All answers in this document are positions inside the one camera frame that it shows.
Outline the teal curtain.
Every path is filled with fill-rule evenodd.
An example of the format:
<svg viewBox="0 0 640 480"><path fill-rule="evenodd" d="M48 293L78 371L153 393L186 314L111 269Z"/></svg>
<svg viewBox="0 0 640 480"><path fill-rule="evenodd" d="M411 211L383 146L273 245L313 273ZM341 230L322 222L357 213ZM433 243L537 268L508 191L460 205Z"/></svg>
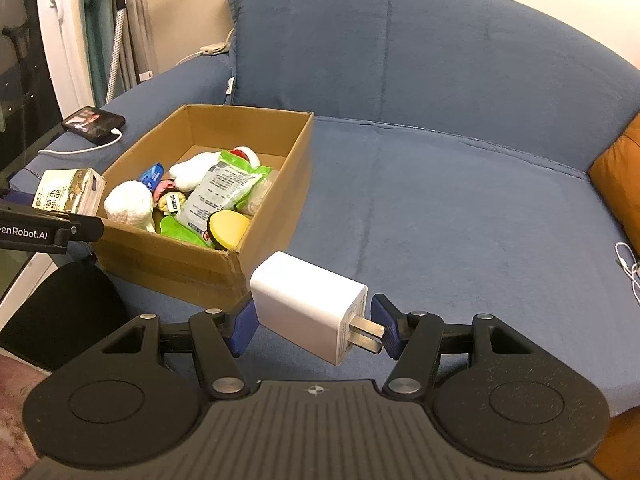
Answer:
<svg viewBox="0 0 640 480"><path fill-rule="evenodd" d="M148 0L80 0L80 5L97 106L157 74Z"/></svg>

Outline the white power strip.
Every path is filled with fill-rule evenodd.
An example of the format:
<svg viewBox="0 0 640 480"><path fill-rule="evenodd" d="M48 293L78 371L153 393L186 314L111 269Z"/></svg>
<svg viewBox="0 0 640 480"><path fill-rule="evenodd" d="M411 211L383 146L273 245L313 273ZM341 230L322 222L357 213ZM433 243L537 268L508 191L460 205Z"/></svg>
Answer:
<svg viewBox="0 0 640 480"><path fill-rule="evenodd" d="M207 46L200 47L196 52L190 53L186 55L184 58L180 58L180 60L176 63L176 65L180 65L186 63L188 61L193 60L194 58L198 58L199 56L215 56L224 53L228 53L232 39L234 35L234 29L231 29L228 32L228 35L224 41L216 42L216 44L208 44Z"/></svg>

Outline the clear plastic case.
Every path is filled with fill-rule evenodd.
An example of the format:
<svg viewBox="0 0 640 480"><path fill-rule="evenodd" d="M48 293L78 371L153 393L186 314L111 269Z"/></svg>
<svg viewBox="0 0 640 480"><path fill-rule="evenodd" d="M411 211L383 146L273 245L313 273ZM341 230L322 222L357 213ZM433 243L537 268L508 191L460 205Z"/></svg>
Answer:
<svg viewBox="0 0 640 480"><path fill-rule="evenodd" d="M279 171L273 169L269 174L261 178L260 181L252 187L248 195L235 205L235 210L240 214L254 217L260 206L262 206L278 174Z"/></svg>

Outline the white USB charger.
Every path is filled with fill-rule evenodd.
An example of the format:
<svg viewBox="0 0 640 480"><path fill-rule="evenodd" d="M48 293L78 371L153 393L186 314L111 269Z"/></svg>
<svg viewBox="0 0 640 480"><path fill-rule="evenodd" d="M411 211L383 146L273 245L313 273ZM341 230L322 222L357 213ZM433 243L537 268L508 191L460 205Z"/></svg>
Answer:
<svg viewBox="0 0 640 480"><path fill-rule="evenodd" d="M378 354L384 326L366 318L368 286L275 252L250 277L260 324L334 366L352 347Z"/></svg>

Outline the pink hat doll keychain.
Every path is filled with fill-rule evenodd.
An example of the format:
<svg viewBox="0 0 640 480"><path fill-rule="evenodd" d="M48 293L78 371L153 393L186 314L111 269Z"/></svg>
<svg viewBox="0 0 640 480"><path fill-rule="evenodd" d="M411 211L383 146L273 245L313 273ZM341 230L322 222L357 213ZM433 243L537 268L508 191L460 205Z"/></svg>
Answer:
<svg viewBox="0 0 640 480"><path fill-rule="evenodd" d="M160 180L153 192L154 206L163 214L178 214L186 196L180 192L173 180Z"/></svg>

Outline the open cardboard box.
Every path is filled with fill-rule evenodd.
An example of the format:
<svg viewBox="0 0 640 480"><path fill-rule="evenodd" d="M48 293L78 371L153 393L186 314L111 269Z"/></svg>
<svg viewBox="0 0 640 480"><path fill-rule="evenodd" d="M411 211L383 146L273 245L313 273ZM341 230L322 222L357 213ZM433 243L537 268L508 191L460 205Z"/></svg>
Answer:
<svg viewBox="0 0 640 480"><path fill-rule="evenodd" d="M311 178L311 112L233 105L183 105L104 171L106 187L134 180L159 162L169 167L206 150L246 145L278 170L276 182L234 252L198 247L105 220L93 244L99 263L124 280L203 308L228 310L250 274L288 248Z"/></svg>

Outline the black smartphone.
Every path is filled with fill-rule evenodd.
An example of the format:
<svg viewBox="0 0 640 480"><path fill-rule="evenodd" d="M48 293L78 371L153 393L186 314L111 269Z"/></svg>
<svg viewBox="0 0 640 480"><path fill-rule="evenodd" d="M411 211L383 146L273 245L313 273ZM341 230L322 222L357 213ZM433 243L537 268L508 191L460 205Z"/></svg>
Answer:
<svg viewBox="0 0 640 480"><path fill-rule="evenodd" d="M81 107L61 122L65 131L82 136L93 143L114 136L114 131L120 130L125 124L124 116L92 106Z"/></svg>

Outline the white kitty plush red dress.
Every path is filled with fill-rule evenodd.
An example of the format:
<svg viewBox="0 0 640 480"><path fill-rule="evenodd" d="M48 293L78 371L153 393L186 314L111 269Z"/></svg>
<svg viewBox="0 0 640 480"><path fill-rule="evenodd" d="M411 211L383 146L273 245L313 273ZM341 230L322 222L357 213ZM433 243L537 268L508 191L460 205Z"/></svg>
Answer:
<svg viewBox="0 0 640 480"><path fill-rule="evenodd" d="M260 165L257 154L247 146L237 146L231 154L244 159L253 169ZM178 162L169 168L168 178L174 181L178 191L192 192L205 178L209 168L218 162L220 155L221 152L203 152L184 162Z"/></svg>

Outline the white window frame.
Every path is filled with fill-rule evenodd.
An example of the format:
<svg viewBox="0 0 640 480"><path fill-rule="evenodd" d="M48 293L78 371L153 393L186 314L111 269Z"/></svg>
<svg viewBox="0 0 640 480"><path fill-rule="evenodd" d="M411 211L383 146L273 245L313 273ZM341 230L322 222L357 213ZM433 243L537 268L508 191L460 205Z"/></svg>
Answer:
<svg viewBox="0 0 640 480"><path fill-rule="evenodd" d="M44 54L63 117L94 97L80 0L37 0Z"/></svg>

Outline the yellow round sponge puff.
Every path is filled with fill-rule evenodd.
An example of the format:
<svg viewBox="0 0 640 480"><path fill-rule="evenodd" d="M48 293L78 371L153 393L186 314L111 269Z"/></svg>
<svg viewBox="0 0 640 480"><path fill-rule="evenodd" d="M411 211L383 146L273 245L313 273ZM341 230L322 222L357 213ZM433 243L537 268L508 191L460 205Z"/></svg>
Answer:
<svg viewBox="0 0 640 480"><path fill-rule="evenodd" d="M250 218L235 210L220 210L207 220L207 233L213 245L220 250L238 248L250 226Z"/></svg>

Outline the blue tissue pack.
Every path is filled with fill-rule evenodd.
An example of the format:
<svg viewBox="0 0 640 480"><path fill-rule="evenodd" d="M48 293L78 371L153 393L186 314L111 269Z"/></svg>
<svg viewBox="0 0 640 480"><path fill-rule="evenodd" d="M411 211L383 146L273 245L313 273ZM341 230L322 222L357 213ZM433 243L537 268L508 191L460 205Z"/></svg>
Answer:
<svg viewBox="0 0 640 480"><path fill-rule="evenodd" d="M165 169L160 162L157 162L149 169L145 170L145 172L138 179L151 193L153 193L157 185L160 184L160 180L162 180Z"/></svg>

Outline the green snack packet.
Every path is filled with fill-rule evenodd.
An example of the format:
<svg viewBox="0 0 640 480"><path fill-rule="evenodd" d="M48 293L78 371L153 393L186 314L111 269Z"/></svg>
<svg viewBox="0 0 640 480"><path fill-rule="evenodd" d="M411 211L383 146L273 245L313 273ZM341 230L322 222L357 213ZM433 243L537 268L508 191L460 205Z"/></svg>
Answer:
<svg viewBox="0 0 640 480"><path fill-rule="evenodd" d="M220 210L235 210L235 205L272 170L262 164L253 169L231 151L218 152L221 152L220 159L209 168L201 183L192 192L183 193L186 201L178 214L162 213L163 217L157 222L160 235L217 249L207 233L209 216Z"/></svg>

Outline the white plush green print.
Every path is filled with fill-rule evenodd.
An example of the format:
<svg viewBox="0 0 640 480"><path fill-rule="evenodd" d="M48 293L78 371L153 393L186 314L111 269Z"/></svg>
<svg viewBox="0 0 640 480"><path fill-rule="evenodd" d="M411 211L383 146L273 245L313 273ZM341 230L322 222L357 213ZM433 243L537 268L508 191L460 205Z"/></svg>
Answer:
<svg viewBox="0 0 640 480"><path fill-rule="evenodd" d="M155 232L153 196L139 181L126 181L115 186L106 196L103 207L108 220Z"/></svg>

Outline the small white gold box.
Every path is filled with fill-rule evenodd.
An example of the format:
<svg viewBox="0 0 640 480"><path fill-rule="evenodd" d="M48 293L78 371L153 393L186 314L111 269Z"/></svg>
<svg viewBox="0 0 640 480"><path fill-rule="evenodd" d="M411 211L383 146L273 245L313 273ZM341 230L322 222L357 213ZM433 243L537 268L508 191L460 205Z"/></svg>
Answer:
<svg viewBox="0 0 640 480"><path fill-rule="evenodd" d="M104 188L104 177L92 168L46 170L32 206L45 211L94 216Z"/></svg>

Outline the blue fabric sofa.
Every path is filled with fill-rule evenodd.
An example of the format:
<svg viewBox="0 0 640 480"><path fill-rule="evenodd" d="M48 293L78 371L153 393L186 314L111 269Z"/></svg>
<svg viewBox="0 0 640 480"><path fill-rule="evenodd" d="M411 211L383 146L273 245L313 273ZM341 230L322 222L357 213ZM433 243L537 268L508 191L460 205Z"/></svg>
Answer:
<svg viewBox="0 0 640 480"><path fill-rule="evenodd" d="M510 0L228 0L231 50L114 99L122 140L35 157L101 174L183 105L311 112L311 178L288 252L449 323L490 312L598 386L639 403L639 307L624 233L591 164L639 110L639 73ZM228 79L235 77L231 96ZM202 307L115 275L134 312Z"/></svg>

